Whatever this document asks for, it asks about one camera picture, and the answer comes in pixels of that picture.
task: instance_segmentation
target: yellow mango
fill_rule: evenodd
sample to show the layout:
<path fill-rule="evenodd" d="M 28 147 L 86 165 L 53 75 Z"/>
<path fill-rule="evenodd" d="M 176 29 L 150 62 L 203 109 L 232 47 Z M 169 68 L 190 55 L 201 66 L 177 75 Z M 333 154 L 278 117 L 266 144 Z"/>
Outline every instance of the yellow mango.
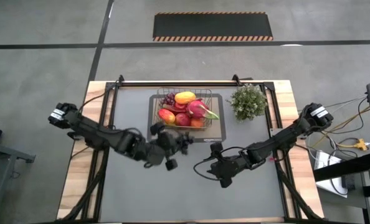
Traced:
<path fill-rule="evenodd" d="M 187 104 L 196 100 L 196 95 L 191 91 L 184 91 L 175 95 L 175 102 L 179 104 Z"/>

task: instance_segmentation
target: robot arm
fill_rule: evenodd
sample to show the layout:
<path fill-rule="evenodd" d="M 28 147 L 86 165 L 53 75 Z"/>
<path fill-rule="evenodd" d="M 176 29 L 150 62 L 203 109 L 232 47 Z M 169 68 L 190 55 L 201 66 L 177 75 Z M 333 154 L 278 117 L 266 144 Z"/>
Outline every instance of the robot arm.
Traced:
<path fill-rule="evenodd" d="M 174 159 L 169 159 L 178 151 L 187 154 L 187 146 L 193 143 L 189 133 L 179 134 L 174 138 L 171 134 L 163 132 L 164 125 L 157 123 L 151 127 L 152 135 L 157 134 L 157 140 L 146 142 L 141 133 L 134 133 L 130 129 L 108 129 L 91 119 L 82 116 L 77 107 L 69 103 L 59 103 L 48 117 L 49 123 L 62 129 L 72 129 L 76 135 L 83 136 L 85 143 L 102 150 L 112 147 L 115 152 L 136 161 L 145 161 L 145 168 L 156 166 L 167 159 L 168 170 L 176 168 Z"/>
<path fill-rule="evenodd" d="M 243 148 L 238 156 L 223 157 L 222 144 L 214 143 L 211 145 L 211 158 L 218 161 L 211 164 L 211 169 L 207 172 L 215 175 L 220 180 L 221 187 L 226 188 L 239 172 L 261 166 L 273 150 L 280 149 L 286 155 L 299 135 L 308 136 L 320 132 L 329 127 L 332 120 L 332 115 L 322 105 L 312 103 L 304 107 L 292 125 L 264 142 L 256 142 Z"/>

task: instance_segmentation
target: wire basket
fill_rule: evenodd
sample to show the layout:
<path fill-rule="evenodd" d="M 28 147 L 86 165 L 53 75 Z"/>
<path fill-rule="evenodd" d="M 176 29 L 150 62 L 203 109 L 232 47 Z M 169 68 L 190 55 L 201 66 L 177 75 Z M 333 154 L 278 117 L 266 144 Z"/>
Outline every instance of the wire basket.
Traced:
<path fill-rule="evenodd" d="M 167 94 L 169 93 L 181 93 L 184 91 L 191 91 L 196 95 L 196 98 L 202 99 L 202 102 L 208 106 L 210 109 L 212 108 L 212 100 L 211 100 L 211 90 L 208 89 L 195 89 L 195 88 L 171 88 L 171 87 L 162 87 L 158 89 L 158 94 L 157 94 L 157 99 L 155 101 L 154 105 L 154 111 L 153 111 L 153 124 L 157 122 L 164 122 L 158 114 L 158 111 L 163 108 L 163 104 L 161 104 L 161 100 L 166 97 Z M 175 124 L 166 124 L 167 128 L 178 128 L 178 129 L 193 129 L 193 130 L 198 130 L 198 129 L 206 129 L 209 126 L 211 126 L 211 119 L 205 119 L 203 122 L 203 127 L 190 127 L 190 126 L 176 126 Z"/>

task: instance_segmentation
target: concrete floor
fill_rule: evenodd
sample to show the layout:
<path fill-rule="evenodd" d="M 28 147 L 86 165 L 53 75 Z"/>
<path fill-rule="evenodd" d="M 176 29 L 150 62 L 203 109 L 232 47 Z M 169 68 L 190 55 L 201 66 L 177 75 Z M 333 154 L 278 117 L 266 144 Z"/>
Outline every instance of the concrete floor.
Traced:
<path fill-rule="evenodd" d="M 107 2 L 0 0 L 0 44 L 96 43 Z M 150 42 L 152 18 L 160 11 L 266 11 L 275 40 L 370 39 L 370 0 L 116 0 L 105 42 Z M 94 52 L 0 50 L 2 143 L 37 154 L 34 164 L 16 164 L 21 176 L 11 180 L 0 223 L 55 218 L 73 142 L 47 117 L 58 102 L 81 104 Z M 127 80 L 222 80 L 235 73 L 291 80 L 299 109 L 312 101 L 330 105 L 364 95 L 370 45 L 104 49 L 96 80 L 116 80 L 120 74 Z M 337 111 L 336 123 L 355 114 L 356 107 Z M 335 139 L 370 142 L 370 114 L 363 117 L 362 130 Z M 355 121 L 349 129 L 358 126 Z M 319 149 L 329 151 L 327 144 Z M 363 222 L 360 209 L 340 206 L 325 195 L 321 201 L 330 220 Z"/>

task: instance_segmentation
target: orange striped border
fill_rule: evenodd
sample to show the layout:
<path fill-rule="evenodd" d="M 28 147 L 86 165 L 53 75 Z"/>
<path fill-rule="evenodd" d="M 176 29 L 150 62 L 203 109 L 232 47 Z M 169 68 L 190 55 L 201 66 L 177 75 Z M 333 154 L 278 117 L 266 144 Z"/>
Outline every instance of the orange striped border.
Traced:
<path fill-rule="evenodd" d="M 219 41 L 272 41 L 272 36 L 172 36 L 154 37 L 157 42 L 219 42 Z"/>
<path fill-rule="evenodd" d="M 265 14 L 265 12 L 159 12 L 156 15 L 185 15 L 185 14 Z"/>

